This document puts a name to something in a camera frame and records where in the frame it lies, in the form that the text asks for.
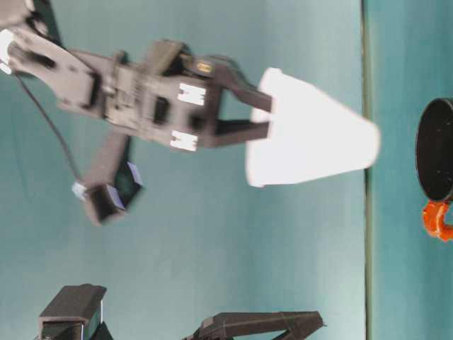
teal backdrop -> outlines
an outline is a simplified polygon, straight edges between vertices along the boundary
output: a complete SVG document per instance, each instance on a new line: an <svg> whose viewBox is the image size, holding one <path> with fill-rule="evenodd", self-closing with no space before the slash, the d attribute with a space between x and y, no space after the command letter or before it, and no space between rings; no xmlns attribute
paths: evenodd
<svg viewBox="0 0 453 340"><path fill-rule="evenodd" d="M453 95L453 3L366 0L364 15L367 113L383 142L369 178L369 339L452 339L453 248L423 229L414 149L424 107Z"/></svg>
<svg viewBox="0 0 453 340"><path fill-rule="evenodd" d="M234 57L254 83L280 67L361 113L358 2L53 1L67 47L140 61L152 40L182 40ZM85 169L106 124L57 110L50 90L28 84ZM81 283L108 288L115 339L181 339L221 311L280 310L319 310L328 327L313 340L365 338L361 171L255 189L243 145L184 154L137 140L147 189L127 218L97 228L35 107L12 78L0 89L0 339L33 339L50 299ZM249 108L229 96L223 112Z"/></svg>

black cable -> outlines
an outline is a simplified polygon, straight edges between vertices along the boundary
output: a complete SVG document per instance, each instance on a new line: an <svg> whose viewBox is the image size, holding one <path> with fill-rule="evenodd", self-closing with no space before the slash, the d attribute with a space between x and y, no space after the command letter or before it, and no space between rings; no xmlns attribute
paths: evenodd
<svg viewBox="0 0 453 340"><path fill-rule="evenodd" d="M71 169L72 174L76 178L76 181L81 182L81 177L80 177L79 170L77 169L76 162L74 161L74 158L72 156L71 150L69 149L68 144L66 143L66 140L64 140L64 138L63 138L62 134L60 133L60 131L57 129L55 124L52 122L52 120L50 119L49 115L45 112L44 108L41 106L41 104L36 99L36 97L30 92L30 90L25 85L23 80L17 74L14 74L14 76L18 80L19 85L21 86L23 91L30 97L32 102L36 105L36 107L38 108L39 112L41 113L41 116L44 118L46 123L49 125L49 127L52 130L52 132L54 133L55 137L57 137L58 142L59 142L60 146L63 149L63 153L64 153L64 155L67 158L67 161L68 161L68 164L69 164L69 168Z"/></svg>

white label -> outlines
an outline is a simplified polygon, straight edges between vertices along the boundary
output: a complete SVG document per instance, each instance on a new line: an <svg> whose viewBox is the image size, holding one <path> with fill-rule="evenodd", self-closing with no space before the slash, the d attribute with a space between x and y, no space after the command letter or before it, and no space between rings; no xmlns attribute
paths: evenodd
<svg viewBox="0 0 453 340"><path fill-rule="evenodd" d="M172 131L171 135L175 137L175 140L170 142L172 147L187 151L197 151L198 136L189 135L188 133L176 130Z"/></svg>
<svg viewBox="0 0 453 340"><path fill-rule="evenodd" d="M179 89L183 91L182 93L178 94L178 99L180 101L204 106L206 89L184 83L179 84Z"/></svg>

black cylindrical container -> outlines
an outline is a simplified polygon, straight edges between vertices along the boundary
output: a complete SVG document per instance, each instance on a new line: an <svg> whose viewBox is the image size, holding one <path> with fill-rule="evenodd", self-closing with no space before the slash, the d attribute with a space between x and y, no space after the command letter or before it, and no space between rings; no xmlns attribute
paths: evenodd
<svg viewBox="0 0 453 340"><path fill-rule="evenodd" d="M433 201L453 200L453 98L438 98L423 112L416 142L418 180Z"/></svg>

orange handle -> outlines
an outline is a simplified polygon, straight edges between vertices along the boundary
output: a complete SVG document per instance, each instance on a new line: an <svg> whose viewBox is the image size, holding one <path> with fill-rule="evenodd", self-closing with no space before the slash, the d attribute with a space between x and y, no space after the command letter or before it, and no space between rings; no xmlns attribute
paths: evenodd
<svg viewBox="0 0 453 340"><path fill-rule="evenodd" d="M453 225L445 224L449 203L429 201L423 209L423 223L428 234L444 242L453 239Z"/></svg>

